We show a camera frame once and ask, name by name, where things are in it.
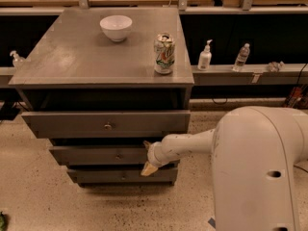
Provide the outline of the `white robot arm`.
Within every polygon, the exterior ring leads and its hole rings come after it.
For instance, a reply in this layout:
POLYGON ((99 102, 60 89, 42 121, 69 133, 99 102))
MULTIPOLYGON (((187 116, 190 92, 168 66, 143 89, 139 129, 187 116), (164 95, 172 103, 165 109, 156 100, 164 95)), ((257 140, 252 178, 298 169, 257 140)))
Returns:
POLYGON ((300 231, 294 165, 308 159, 308 114, 248 106, 206 132, 147 143, 141 174, 193 153, 212 158, 216 231, 300 231))

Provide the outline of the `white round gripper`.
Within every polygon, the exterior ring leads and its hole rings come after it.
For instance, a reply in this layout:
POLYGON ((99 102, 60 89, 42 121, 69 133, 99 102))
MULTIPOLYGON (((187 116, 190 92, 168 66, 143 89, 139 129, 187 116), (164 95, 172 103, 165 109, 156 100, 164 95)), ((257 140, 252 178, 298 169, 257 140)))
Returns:
POLYGON ((158 170, 157 167, 167 165, 168 160, 162 154, 162 144, 160 142, 143 141, 143 145, 147 150, 148 162, 144 164, 141 176, 149 176, 158 170))

